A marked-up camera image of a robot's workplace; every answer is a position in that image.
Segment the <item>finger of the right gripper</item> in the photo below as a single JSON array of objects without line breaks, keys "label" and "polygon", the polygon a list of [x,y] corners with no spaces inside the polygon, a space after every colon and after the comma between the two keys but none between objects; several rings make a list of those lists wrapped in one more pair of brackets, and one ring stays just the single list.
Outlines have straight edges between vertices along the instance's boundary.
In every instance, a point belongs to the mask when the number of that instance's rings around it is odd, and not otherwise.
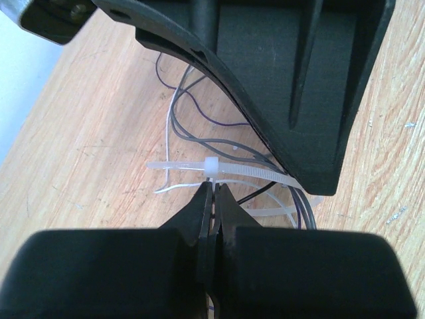
[{"label": "finger of the right gripper", "polygon": [[289,53],[286,170],[312,195],[337,190],[349,134],[394,1],[97,1],[111,19],[192,34],[212,52],[219,27],[258,27]]},{"label": "finger of the right gripper", "polygon": [[212,52],[192,34],[138,28],[148,49],[183,60],[207,75],[241,111],[278,163],[288,170],[289,53],[281,36],[258,27],[219,27]]}]

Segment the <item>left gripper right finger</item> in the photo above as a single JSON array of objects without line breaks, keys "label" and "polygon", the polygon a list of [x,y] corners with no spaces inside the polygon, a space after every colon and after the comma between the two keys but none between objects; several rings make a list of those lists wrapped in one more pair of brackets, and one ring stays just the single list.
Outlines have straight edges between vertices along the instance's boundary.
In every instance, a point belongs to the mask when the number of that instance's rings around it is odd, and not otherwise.
[{"label": "left gripper right finger", "polygon": [[214,276],[219,318],[415,318],[396,253],[359,232],[263,227],[216,189]]}]

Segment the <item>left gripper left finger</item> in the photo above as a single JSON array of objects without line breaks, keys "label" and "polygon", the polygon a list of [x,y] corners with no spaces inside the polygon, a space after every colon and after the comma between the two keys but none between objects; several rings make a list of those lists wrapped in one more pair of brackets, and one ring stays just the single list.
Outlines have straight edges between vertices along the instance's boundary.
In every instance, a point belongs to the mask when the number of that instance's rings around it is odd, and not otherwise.
[{"label": "left gripper left finger", "polygon": [[31,235],[1,285],[2,318],[206,318],[199,233],[204,182],[156,229],[55,229]]}]

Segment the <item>white zip tie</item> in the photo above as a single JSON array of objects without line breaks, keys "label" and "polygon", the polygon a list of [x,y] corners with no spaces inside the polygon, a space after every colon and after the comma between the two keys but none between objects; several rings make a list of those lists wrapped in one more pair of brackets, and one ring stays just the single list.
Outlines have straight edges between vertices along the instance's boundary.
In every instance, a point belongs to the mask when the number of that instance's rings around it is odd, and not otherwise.
[{"label": "white zip tie", "polygon": [[219,179],[218,177],[223,174],[231,174],[242,177],[253,177],[256,179],[263,179],[268,182],[280,184],[288,189],[293,189],[293,191],[295,192],[293,206],[286,206],[273,193],[268,190],[265,190],[264,193],[270,198],[272,198],[279,205],[279,207],[273,209],[247,209],[246,212],[253,217],[273,217],[286,215],[295,228],[300,228],[299,222],[301,219],[304,220],[305,227],[307,229],[317,228],[312,207],[320,204],[323,198],[317,196],[310,201],[303,192],[302,186],[296,181],[296,179],[288,175],[284,175],[282,173],[274,172],[268,169],[262,169],[259,167],[252,167],[236,163],[220,162],[217,157],[207,157],[204,161],[198,162],[149,162],[147,163],[147,167],[149,169],[164,169],[167,175],[169,175],[169,172],[171,170],[201,171],[204,173],[204,176],[208,181],[213,181],[219,184],[242,184],[247,185],[249,187],[253,187],[258,191],[261,190],[261,187],[249,181],[244,181],[240,179]]}]

